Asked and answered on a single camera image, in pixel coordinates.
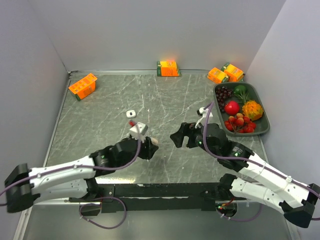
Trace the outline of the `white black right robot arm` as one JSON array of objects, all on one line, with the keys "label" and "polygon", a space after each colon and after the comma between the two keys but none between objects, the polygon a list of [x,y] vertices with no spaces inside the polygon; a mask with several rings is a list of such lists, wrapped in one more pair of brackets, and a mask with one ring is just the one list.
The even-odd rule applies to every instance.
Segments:
[{"label": "white black right robot arm", "polygon": [[170,135],[177,148],[182,146],[185,137],[188,137],[187,148],[200,147],[225,168],[258,182],[253,184],[226,174],[218,187],[223,199],[234,196],[261,203],[301,228],[308,228],[311,221],[316,220],[313,214],[320,197],[319,185],[299,182],[277,170],[248,147],[229,140],[216,123],[196,127],[195,123],[183,122],[179,130]]}]

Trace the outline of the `white earbud charging case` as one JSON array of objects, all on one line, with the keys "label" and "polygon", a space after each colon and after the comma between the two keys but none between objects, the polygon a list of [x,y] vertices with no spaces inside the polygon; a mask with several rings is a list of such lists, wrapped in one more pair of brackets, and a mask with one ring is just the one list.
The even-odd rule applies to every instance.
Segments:
[{"label": "white earbud charging case", "polygon": [[127,117],[128,119],[135,118],[136,116],[137,116],[137,113],[136,113],[135,110],[128,110],[128,111],[126,112],[126,117]]}]

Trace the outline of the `beige earbud charging case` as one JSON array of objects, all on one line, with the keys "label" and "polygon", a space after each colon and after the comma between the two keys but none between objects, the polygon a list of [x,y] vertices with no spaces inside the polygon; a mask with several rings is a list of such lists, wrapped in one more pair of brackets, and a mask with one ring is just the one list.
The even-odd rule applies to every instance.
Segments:
[{"label": "beige earbud charging case", "polygon": [[150,141],[151,141],[151,143],[153,145],[158,145],[159,144],[159,141],[156,138],[154,138],[154,137],[149,137],[149,138],[150,138]]}]

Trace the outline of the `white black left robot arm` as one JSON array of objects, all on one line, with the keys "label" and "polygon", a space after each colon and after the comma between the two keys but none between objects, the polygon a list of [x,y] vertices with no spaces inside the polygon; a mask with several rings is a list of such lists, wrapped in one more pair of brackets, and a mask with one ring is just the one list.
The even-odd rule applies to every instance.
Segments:
[{"label": "white black left robot arm", "polygon": [[95,200],[99,195],[96,177],[130,166],[137,158],[150,160],[158,150],[153,137],[127,137],[78,160],[49,167],[17,165],[4,181],[8,213],[22,212],[36,203],[60,198]]}]

